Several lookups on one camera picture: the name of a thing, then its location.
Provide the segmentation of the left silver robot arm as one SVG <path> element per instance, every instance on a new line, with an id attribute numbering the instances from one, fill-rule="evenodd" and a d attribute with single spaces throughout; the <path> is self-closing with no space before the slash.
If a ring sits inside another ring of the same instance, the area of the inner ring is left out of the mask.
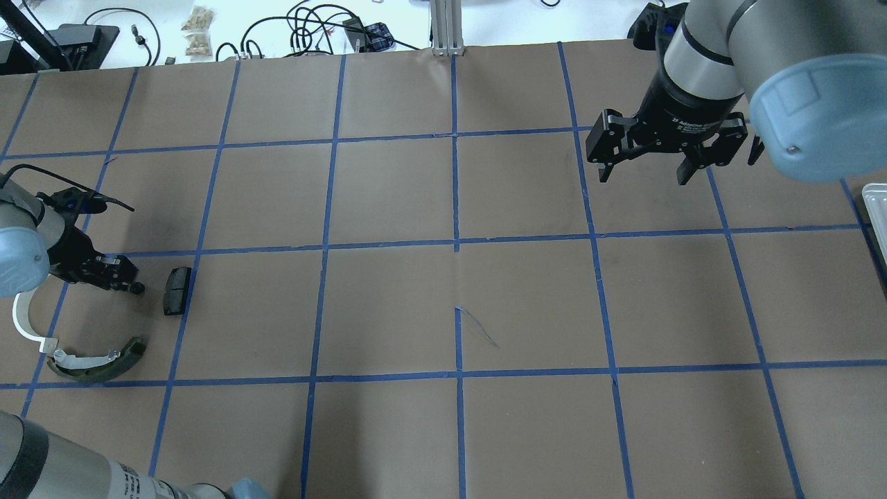
<path id="1" fill-rule="evenodd" d="M 124 256 L 97 252 L 76 225 L 79 215 L 101 213 L 112 197 L 77 182 L 69 189 L 33 195 L 9 177 L 2 179 L 2 296 L 12 297 L 12 320 L 22 337 L 35 341 L 58 375 L 99 383 L 125 373 L 145 353 L 138 337 L 104 356 L 78 357 L 58 348 L 56 338 L 32 327 L 35 291 L 50 275 L 139 294 L 137 267 Z M 208 483 L 171 485 L 48 432 L 40 424 L 2 413 L 3 498 L 266 498 L 256 481 L 228 489 Z"/>

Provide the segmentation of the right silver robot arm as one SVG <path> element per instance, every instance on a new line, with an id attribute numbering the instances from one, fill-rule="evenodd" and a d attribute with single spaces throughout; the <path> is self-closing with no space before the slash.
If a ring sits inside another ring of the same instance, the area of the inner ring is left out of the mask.
<path id="1" fill-rule="evenodd" d="M 628 37 L 657 69 L 639 110 L 603 110 L 586 138 L 599 181 L 645 154 L 682 154 L 685 184 L 729 164 L 834 182 L 885 168 L 884 1 L 649 3 Z"/>

